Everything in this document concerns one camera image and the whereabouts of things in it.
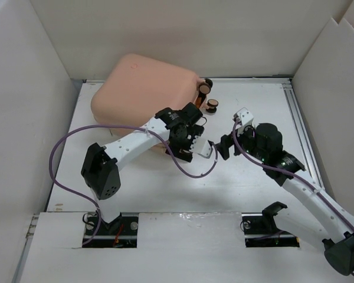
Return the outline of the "pink hard-shell suitcase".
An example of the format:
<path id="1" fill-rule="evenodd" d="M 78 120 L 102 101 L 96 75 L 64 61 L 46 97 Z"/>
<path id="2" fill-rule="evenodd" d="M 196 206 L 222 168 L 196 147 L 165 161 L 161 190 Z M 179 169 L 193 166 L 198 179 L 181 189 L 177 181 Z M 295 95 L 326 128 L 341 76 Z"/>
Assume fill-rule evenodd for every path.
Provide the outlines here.
<path id="1" fill-rule="evenodd" d="M 191 70 L 136 54 L 123 56 L 91 100 L 95 121 L 144 126 L 164 108 L 206 107 L 212 82 Z"/>

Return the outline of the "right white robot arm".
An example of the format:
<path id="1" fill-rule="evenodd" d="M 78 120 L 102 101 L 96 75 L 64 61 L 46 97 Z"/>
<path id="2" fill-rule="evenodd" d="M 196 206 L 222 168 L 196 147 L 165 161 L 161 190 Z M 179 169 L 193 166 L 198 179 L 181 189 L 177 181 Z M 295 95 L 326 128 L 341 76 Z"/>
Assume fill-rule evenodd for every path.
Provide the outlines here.
<path id="1" fill-rule="evenodd" d="M 354 275 L 354 216 L 316 184 L 302 162 L 283 149 L 282 134 L 270 123 L 254 127 L 236 119 L 231 133 L 217 144 L 224 159 L 230 147 L 262 167 L 265 174 L 293 195 L 315 218 L 305 220 L 287 205 L 274 202 L 263 210 L 261 225 L 267 232 L 289 232 L 324 253 L 329 265 L 344 276 Z"/>

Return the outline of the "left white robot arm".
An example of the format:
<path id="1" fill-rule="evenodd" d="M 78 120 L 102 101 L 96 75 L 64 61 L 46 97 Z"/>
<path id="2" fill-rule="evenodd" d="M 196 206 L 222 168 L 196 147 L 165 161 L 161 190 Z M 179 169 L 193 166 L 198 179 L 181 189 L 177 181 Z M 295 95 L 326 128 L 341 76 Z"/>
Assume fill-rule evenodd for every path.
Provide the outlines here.
<path id="1" fill-rule="evenodd" d="M 181 110 L 167 107 L 143 126 L 131 127 L 131 133 L 122 138 L 104 146 L 97 143 L 89 146 L 81 175 L 99 204 L 99 227 L 105 233 L 115 233 L 123 223 L 114 201 L 121 187 L 120 171 L 132 160 L 158 144 L 164 145 L 174 161 L 191 162 L 194 154 L 211 156 L 209 141 L 201 137 L 204 127 L 198 121 L 202 117 L 202 112 L 192 103 Z"/>

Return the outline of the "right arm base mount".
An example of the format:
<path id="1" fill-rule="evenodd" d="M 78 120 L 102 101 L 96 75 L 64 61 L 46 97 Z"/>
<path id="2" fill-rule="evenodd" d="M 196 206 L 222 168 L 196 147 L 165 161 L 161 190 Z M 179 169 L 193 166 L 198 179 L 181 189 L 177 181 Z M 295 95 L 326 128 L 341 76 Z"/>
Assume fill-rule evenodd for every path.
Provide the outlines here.
<path id="1" fill-rule="evenodd" d="M 240 229 L 247 248 L 299 248 L 298 237 L 279 229 L 274 221 L 287 205 L 274 202 L 261 212 L 241 214 Z"/>

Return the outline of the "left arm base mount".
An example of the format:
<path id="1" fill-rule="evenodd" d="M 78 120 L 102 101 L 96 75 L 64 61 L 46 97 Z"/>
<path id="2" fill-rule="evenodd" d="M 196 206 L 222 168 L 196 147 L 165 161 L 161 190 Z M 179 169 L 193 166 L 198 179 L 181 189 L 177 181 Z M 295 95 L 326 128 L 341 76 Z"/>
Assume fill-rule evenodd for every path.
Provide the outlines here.
<path id="1" fill-rule="evenodd" d="M 98 223 L 95 213 L 85 213 L 82 221 L 85 224 L 82 241 L 83 248 L 136 248 L 139 224 L 138 213 L 124 213 L 114 224 L 101 223 L 94 234 Z"/>

